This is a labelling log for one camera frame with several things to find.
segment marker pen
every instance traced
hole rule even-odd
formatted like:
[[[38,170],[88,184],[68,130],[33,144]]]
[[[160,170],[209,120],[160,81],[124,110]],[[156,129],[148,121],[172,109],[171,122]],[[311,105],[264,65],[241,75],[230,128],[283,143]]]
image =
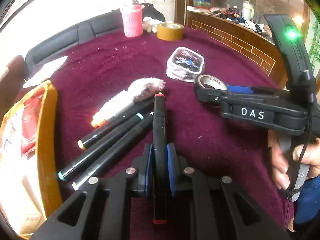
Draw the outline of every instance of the marker pen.
[[[155,95],[153,116],[153,223],[166,224],[167,219],[167,136],[165,126],[164,94]]]
[[[78,145],[81,149],[85,150],[92,146],[95,142],[99,141],[103,136],[110,132],[113,128],[117,127],[131,116],[136,113],[144,112],[146,109],[151,107],[154,98],[144,100],[142,102],[135,103],[131,108],[126,110],[123,114],[111,118],[107,123],[99,128],[96,128],[93,132],[84,136],[78,141]]]
[[[143,120],[142,114],[135,114],[129,120],[114,128],[110,133],[97,141],[90,148],[85,150],[78,158],[68,164],[65,168],[58,172],[58,177],[61,180],[67,180],[72,174],[76,173],[85,165],[91,164],[95,158],[101,156],[103,152],[108,150],[121,136],[129,131],[134,125]]]
[[[116,94],[92,117],[91,125],[96,128],[108,122],[112,117],[120,115],[134,104],[133,96],[126,90]]]
[[[101,173],[109,169],[121,153],[151,124],[153,112],[145,115],[144,119],[135,125],[129,132],[122,136],[110,149],[99,157],[89,168],[72,184],[75,190],[86,182],[91,176]]]

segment pen holder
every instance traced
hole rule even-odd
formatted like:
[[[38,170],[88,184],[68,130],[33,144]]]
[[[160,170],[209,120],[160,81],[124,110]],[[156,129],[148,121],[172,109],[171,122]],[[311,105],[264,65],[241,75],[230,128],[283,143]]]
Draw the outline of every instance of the pen holder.
[[[142,29],[142,9],[144,5],[124,6],[120,9],[123,20],[124,35],[128,38],[140,36]]]

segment yellow bag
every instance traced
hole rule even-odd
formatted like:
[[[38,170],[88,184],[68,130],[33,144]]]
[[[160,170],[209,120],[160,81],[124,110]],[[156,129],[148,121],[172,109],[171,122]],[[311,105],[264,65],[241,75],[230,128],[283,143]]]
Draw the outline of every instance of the yellow bag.
[[[22,157],[24,103],[39,92],[43,94],[39,99],[34,150]],[[54,160],[57,97],[50,81],[42,83],[4,115],[0,128],[0,210],[12,229],[24,239],[29,239],[62,204]]]

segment black leather chair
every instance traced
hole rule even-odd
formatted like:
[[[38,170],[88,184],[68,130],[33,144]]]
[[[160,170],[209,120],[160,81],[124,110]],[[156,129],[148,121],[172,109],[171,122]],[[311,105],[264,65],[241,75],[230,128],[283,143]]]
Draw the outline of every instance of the black leather chair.
[[[27,66],[25,70],[26,79],[29,79],[44,63],[48,62],[49,60],[46,59],[49,56],[60,54],[66,49],[122,27],[121,12],[117,9],[75,24],[55,34],[28,51],[25,59]]]

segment finger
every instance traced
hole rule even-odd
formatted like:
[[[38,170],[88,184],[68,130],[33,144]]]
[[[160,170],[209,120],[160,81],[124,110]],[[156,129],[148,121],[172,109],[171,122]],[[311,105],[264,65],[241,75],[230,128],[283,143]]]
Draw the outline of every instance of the finger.
[[[273,130],[268,131],[268,147],[273,147],[278,143],[277,133]]]
[[[310,166],[307,179],[312,179],[320,175],[320,166]]]
[[[271,147],[271,163],[282,173],[286,173],[289,164],[286,158],[282,155],[276,132],[269,130],[268,132],[268,144]]]
[[[272,169],[272,178],[277,186],[281,186],[283,189],[287,189],[290,185],[289,177],[286,173],[282,173],[277,168]]]
[[[279,145],[274,145],[271,148],[271,163],[282,173],[286,173],[289,168],[289,163],[282,155]]]
[[[280,186],[279,183],[275,182],[275,184],[276,184],[276,186],[277,186],[278,189],[282,189],[282,187]]]
[[[303,145],[297,146],[293,151],[292,159],[298,161]],[[303,155],[302,163],[310,164],[320,168],[320,139],[317,138],[315,143],[309,143]]]

